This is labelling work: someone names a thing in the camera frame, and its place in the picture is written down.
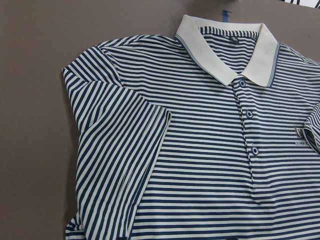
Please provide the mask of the blue white striped polo shirt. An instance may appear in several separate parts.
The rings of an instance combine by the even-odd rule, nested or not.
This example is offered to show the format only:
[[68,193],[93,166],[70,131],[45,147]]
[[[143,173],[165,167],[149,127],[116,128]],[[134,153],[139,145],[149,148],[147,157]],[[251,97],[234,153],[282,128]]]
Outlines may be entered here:
[[317,240],[320,64],[263,23],[184,15],[62,69],[80,132],[68,240]]

